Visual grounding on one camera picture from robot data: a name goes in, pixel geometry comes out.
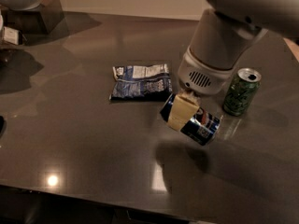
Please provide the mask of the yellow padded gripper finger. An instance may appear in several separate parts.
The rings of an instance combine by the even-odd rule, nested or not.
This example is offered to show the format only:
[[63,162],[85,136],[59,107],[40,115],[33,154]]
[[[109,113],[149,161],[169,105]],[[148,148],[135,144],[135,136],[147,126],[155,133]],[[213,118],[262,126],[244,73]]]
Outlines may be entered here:
[[180,131],[196,114],[200,107],[199,98],[193,91],[181,91],[175,95],[167,125]]

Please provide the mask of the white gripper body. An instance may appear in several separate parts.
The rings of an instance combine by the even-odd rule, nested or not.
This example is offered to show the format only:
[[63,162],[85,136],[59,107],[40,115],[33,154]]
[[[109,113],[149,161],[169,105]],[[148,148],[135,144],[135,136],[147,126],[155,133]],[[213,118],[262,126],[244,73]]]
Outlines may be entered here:
[[178,79],[186,90],[199,95],[215,95],[221,91],[232,73],[233,70],[220,70],[201,63],[187,49],[178,69]]

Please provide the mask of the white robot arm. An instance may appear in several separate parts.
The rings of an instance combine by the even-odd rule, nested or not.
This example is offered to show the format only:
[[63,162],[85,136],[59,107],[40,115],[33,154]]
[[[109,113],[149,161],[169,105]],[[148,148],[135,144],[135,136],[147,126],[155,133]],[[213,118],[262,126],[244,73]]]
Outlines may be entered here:
[[218,93],[246,49],[273,31],[299,38],[299,0],[206,0],[178,69],[185,94],[177,96],[167,124],[181,130],[200,107],[194,97]]

